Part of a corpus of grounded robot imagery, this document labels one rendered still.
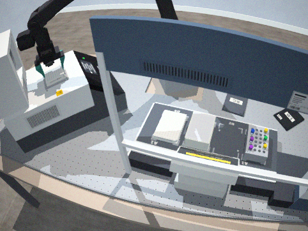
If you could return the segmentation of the white benchtop lab instrument with lid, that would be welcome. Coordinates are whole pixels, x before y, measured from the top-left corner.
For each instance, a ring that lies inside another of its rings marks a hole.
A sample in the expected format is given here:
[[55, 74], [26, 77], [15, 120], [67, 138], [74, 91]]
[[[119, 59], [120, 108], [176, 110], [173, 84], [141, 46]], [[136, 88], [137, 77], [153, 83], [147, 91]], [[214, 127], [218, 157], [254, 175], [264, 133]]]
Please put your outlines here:
[[11, 29], [0, 33], [0, 119], [24, 153], [110, 116], [96, 57], [72, 50], [63, 66], [47, 86], [25, 70]]

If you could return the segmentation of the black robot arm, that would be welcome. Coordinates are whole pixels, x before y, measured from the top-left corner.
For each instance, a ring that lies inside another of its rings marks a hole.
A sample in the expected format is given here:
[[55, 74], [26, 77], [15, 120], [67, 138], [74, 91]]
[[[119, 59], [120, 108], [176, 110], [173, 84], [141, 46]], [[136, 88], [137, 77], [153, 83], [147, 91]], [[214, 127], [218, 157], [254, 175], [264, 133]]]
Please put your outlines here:
[[[27, 23], [27, 30], [21, 32], [17, 36], [17, 45], [20, 51], [35, 46], [35, 43], [43, 47], [36, 47], [39, 58], [46, 67], [54, 64], [54, 56], [56, 54], [53, 42], [50, 41], [49, 32], [44, 27], [47, 22], [52, 19], [60, 10], [70, 4], [74, 0], [48, 0], [39, 6], [30, 16]], [[172, 0], [155, 0], [163, 19], [178, 20]], [[49, 42], [47, 44], [47, 42]], [[46, 45], [47, 44], [47, 45]]]

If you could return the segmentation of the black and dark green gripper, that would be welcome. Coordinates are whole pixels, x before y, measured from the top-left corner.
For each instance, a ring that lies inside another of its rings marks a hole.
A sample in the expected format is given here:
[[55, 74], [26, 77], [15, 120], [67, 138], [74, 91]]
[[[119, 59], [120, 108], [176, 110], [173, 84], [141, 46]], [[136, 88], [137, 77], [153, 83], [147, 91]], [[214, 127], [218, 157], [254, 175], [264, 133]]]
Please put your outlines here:
[[[37, 47], [43, 47], [43, 45], [40, 45], [40, 46], [37, 46]], [[53, 55], [54, 56], [54, 61], [56, 59], [59, 59], [60, 58], [60, 61], [61, 61], [61, 65], [62, 65], [62, 68], [64, 69], [64, 61], [65, 61], [65, 54], [63, 52], [63, 50], [59, 50], [59, 47], [56, 46], [54, 47], [55, 49], [55, 52], [56, 54]], [[39, 72], [40, 74], [43, 75], [43, 77], [45, 78], [45, 74], [43, 72], [43, 69], [42, 69], [42, 66], [40, 65], [40, 63], [42, 63], [43, 61], [40, 60], [39, 56], [36, 55], [36, 60], [35, 60], [35, 68], [36, 68], [36, 71]]]

